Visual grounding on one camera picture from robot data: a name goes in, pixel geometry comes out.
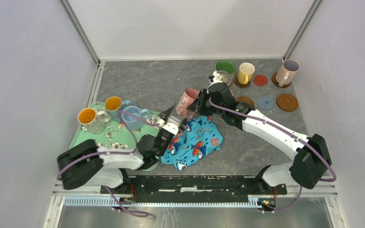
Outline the pink mug maroon inside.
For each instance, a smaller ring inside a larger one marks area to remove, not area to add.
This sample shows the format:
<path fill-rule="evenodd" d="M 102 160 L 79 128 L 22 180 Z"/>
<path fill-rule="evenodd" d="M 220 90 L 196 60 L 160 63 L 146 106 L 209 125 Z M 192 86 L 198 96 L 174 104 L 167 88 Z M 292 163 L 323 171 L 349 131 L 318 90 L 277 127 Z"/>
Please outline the pink mug maroon inside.
<path fill-rule="evenodd" d="M 188 110 L 189 105 L 191 105 L 199 96 L 199 91 L 194 88 L 186 88 L 182 97 L 176 106 L 176 113 L 181 118 L 191 119 L 194 116 L 194 112 Z"/>

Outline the dark brown round coaster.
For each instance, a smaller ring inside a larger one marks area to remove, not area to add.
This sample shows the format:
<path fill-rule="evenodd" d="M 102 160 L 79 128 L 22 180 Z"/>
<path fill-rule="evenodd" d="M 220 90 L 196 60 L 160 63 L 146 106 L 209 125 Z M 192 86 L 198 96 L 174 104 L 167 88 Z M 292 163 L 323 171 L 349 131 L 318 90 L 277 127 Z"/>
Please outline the dark brown round coaster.
<path fill-rule="evenodd" d="M 234 83 L 237 87 L 239 88 L 248 88 L 251 84 L 251 81 L 249 81 L 247 84 L 241 84 L 239 81 L 238 81 L 238 77 L 235 77 L 234 79 Z"/>

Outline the brown wooden coaster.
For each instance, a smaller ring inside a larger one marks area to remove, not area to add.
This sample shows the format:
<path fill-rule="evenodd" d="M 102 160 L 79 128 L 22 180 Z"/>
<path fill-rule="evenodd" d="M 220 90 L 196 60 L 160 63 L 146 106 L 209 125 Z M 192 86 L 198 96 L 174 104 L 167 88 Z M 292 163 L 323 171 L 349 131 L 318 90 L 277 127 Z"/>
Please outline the brown wooden coaster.
<path fill-rule="evenodd" d="M 281 110 L 286 112 L 293 112 L 298 108 L 298 100 L 291 94 L 280 94 L 276 103 Z"/>
<path fill-rule="evenodd" d="M 286 88 L 286 87 L 289 87 L 289 86 L 292 84 L 292 82 L 290 82 L 289 84 L 285 84 L 285 85 L 283 85 L 283 86 L 279 86 L 279 83 L 278 83 L 278 81 L 276 80 L 276 75 L 277 75 L 277 72 L 275 72 L 275 73 L 272 75 L 271 79 L 272 79 L 273 84 L 274 84 L 274 85 L 276 85 L 277 87 Z"/>
<path fill-rule="evenodd" d="M 253 102 L 253 100 L 246 96 L 240 96 L 240 97 L 236 98 L 236 102 L 244 102 L 244 103 L 247 103 L 247 104 L 255 107 L 255 103 Z"/>

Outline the green inside floral mug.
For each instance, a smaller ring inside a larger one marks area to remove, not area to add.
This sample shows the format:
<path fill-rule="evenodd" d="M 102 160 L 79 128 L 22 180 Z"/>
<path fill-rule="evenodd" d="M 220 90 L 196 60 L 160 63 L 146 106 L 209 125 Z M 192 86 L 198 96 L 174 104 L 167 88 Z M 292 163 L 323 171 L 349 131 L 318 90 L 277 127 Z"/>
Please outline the green inside floral mug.
<path fill-rule="evenodd" d="M 215 69 L 217 71 L 224 71 L 219 73 L 221 76 L 223 76 L 224 80 L 227 80 L 234 77 L 235 73 L 235 65 L 228 61 L 228 60 L 221 60 L 215 65 Z"/>

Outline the yellow mug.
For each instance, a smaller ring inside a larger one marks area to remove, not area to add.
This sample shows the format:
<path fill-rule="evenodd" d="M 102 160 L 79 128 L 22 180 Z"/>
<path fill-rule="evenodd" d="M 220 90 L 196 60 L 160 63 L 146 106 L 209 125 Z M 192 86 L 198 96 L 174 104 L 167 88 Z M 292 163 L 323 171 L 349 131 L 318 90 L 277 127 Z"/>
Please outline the yellow mug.
<path fill-rule="evenodd" d="M 237 81 L 241 86 L 249 86 L 250 80 L 255 72 L 255 66 L 252 63 L 242 63 L 239 66 L 239 72 L 237 76 Z"/>

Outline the red round coaster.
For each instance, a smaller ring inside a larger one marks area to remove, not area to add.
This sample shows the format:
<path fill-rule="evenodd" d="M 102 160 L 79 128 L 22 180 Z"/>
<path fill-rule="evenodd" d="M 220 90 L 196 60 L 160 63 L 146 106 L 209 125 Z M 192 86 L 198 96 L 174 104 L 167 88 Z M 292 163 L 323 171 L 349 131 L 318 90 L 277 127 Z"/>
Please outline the red round coaster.
<path fill-rule="evenodd" d="M 269 81 L 268 78 L 265 75 L 261 74 L 256 75 L 253 80 L 256 86 L 265 86 L 268 83 L 268 81 Z"/>

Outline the blue round coaster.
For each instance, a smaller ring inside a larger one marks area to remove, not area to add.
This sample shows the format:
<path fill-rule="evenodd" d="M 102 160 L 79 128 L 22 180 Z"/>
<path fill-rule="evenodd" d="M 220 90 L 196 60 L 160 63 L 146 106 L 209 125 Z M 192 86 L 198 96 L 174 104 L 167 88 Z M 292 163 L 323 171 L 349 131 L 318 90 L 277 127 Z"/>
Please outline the blue round coaster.
<path fill-rule="evenodd" d="M 258 107 L 262 110 L 272 109 L 274 106 L 274 101 L 270 96 L 263 96 L 257 100 Z"/>

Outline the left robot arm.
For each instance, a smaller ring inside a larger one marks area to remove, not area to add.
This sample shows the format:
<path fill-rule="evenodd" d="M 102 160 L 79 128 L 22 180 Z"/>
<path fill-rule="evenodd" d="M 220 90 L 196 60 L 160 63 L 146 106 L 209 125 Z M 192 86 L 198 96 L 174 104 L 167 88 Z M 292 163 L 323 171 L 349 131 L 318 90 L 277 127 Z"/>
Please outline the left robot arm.
<path fill-rule="evenodd" d="M 156 136 L 145 134 L 136 139 L 133 149 L 98 147 L 88 139 L 57 157 L 63 189 L 73 190 L 85 184 L 105 185 L 118 193 L 130 189 L 126 170 L 147 170 L 156 166 L 174 136 L 186 129 L 187 119 L 172 116 L 172 108 L 159 114 Z"/>

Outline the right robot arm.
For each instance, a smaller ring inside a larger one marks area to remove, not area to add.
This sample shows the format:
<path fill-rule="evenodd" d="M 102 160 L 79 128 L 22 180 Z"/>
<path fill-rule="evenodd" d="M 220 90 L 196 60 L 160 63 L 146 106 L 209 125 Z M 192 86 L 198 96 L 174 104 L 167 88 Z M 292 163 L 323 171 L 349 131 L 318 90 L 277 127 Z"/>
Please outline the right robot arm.
<path fill-rule="evenodd" d="M 266 166 L 256 179 L 258 192 L 267 194 L 280 184 L 297 184 L 313 189 L 319 181 L 334 182 L 331 158 L 325 139 L 297 133 L 266 117 L 254 106 L 237 102 L 228 86 L 213 83 L 202 89 L 187 109 L 196 114 L 220 115 L 226 124 L 254 134 L 284 152 L 290 162 Z"/>

